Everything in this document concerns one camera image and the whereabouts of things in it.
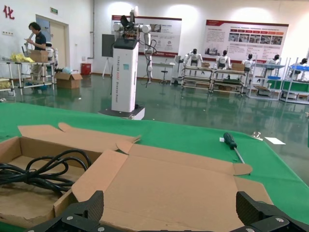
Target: table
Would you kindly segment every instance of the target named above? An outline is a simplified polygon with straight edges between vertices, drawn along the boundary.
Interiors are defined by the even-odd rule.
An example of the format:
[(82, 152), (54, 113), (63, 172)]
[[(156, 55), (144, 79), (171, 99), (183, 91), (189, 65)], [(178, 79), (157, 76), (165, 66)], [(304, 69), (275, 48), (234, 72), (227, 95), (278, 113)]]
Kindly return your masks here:
[[(111, 116), (55, 109), (23, 103), (0, 103), (0, 141), (20, 136), (18, 125), (69, 125), (124, 134), (141, 135), (140, 144), (189, 152), (206, 157), (236, 162), (237, 155), (225, 143), (219, 142), (224, 130), (176, 125), (158, 121), (132, 121)], [(253, 167), (251, 175), (243, 176), (264, 184), (273, 203), (296, 220), (309, 224), (309, 187), (267, 145), (244, 133), (230, 131), (238, 143), (238, 151)], [(1, 232), (21, 232), (21, 229), (0, 223)]]

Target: black cable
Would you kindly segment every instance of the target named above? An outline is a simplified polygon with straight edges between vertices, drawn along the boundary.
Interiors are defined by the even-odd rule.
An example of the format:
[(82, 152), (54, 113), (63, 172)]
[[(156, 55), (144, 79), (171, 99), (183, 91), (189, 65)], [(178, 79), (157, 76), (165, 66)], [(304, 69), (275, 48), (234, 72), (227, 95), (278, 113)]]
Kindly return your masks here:
[[(84, 163), (77, 157), (65, 157), (61, 159), (62, 156), (75, 152), (81, 154), (86, 159), (86, 163)], [(44, 166), (42, 166), (38, 170), (31, 169), (31, 166), (35, 162), (44, 159), (49, 160)], [(8, 163), (0, 163), (0, 185), (24, 182), (29, 185), (34, 185), (43, 189), (52, 190), (55, 193), (62, 195), (62, 191), (68, 191), (70, 187), (74, 184), (73, 181), (61, 177), (61, 175), (65, 174), (69, 170), (69, 165), (67, 164), (67, 161), (69, 160), (78, 162), (85, 171), (91, 165), (91, 160), (89, 159), (88, 155), (84, 151), (79, 149), (67, 150), (55, 157), (43, 156), (33, 159), (28, 163), (25, 170)], [(61, 164), (64, 165), (63, 171), (58, 173), (45, 174), (45, 172)]]

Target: white paper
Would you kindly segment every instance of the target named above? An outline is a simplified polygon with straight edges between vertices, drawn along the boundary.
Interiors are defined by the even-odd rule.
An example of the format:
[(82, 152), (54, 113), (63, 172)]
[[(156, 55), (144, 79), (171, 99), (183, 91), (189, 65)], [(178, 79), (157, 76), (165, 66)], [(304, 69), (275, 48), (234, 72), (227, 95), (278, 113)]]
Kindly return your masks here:
[(270, 138), (270, 137), (265, 137), (267, 140), (269, 140), (270, 142), (272, 142), (273, 144), (276, 144), (276, 145), (285, 145), (284, 142), (280, 141), (279, 139), (277, 138)]

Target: wall poster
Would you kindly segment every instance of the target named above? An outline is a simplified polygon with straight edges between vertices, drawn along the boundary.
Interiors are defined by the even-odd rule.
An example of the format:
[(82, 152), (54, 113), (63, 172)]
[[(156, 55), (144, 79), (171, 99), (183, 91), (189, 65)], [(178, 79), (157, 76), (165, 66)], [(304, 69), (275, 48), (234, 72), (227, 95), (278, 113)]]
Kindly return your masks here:
[(281, 55), (288, 27), (288, 24), (207, 20), (202, 57), (214, 60), (227, 50), (232, 62), (245, 60), (251, 53), (264, 63), (276, 54)]
[[(120, 23), (120, 15), (112, 15), (112, 33), (114, 23)], [(151, 39), (156, 40), (157, 53), (154, 56), (175, 57), (179, 52), (180, 34), (182, 29), (181, 18), (143, 17), (135, 18), (136, 23), (148, 24), (152, 28)], [(140, 44), (140, 54), (144, 54), (145, 46)]]

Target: cardboard box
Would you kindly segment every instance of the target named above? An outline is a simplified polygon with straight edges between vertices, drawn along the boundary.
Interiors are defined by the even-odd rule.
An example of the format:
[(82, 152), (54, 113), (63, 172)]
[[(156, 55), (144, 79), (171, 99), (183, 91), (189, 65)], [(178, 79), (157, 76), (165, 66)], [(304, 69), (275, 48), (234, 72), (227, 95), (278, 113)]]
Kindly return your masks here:
[(79, 88), (80, 82), (83, 79), (80, 74), (67, 74), (58, 72), (55, 75), (57, 79), (57, 87), (59, 88)]
[(245, 65), (244, 65), (244, 64), (236, 64), (236, 63), (233, 63), (233, 64), (232, 64), (232, 70), (243, 72), (243, 71), (245, 70)]
[(202, 230), (225, 232), (243, 226), (236, 193), (272, 203), (248, 164), (122, 141), (123, 153), (106, 150), (72, 186), (79, 202), (104, 191), (102, 224), (125, 231)]
[(48, 62), (48, 52), (40, 50), (29, 50), (29, 57), (35, 62)]
[[(50, 125), (19, 127), (21, 138), (15, 137), (0, 143), (0, 162), (10, 163), (24, 169), (34, 158), (55, 156), (72, 148), (84, 150), (94, 162), (102, 151), (117, 150), (117, 141), (135, 142), (136, 140), (136, 138), (118, 134), (98, 134), (95, 131), (89, 132), (82, 129), (75, 131), (74, 128), (64, 123), (60, 123), (59, 127), (60, 130)], [(74, 155), (85, 161), (80, 154)], [(38, 169), (45, 163), (47, 162), (41, 160), (34, 163), (32, 167)], [(64, 178), (77, 180), (84, 174), (83, 168), (78, 163), (68, 162), (68, 164), (70, 168)], [(59, 166), (51, 171), (62, 170), (63, 166)], [(25, 183), (1, 186), (0, 221), (23, 228), (33, 227), (59, 216), (73, 202), (76, 202), (76, 199), (71, 191), (59, 198), (50, 190)]]
[(48, 193), (34, 194), (32, 189), (22, 191), (23, 195), (1, 193), (11, 203), (18, 202), (9, 205), (1, 201), (1, 221), (30, 227), (58, 216), (75, 198), (82, 202), (96, 190), (103, 190), (102, 224), (126, 231), (223, 232), (243, 226), (236, 213), (237, 191), (247, 192), (256, 201), (271, 203), (261, 183), (237, 177), (252, 171), (248, 164), (137, 145), (134, 143), (138, 138), (73, 128), (64, 123), (59, 127), (61, 130), (47, 125), (19, 127), (22, 138), (0, 144), (1, 161), (17, 159), (15, 164), (22, 165), (27, 157), (41, 156), (42, 151), (44, 155), (55, 155), (71, 147), (85, 150), (96, 161), (82, 175), (77, 167), (70, 173), (75, 178), (81, 175), (72, 186), (74, 196), (68, 192), (56, 201)]

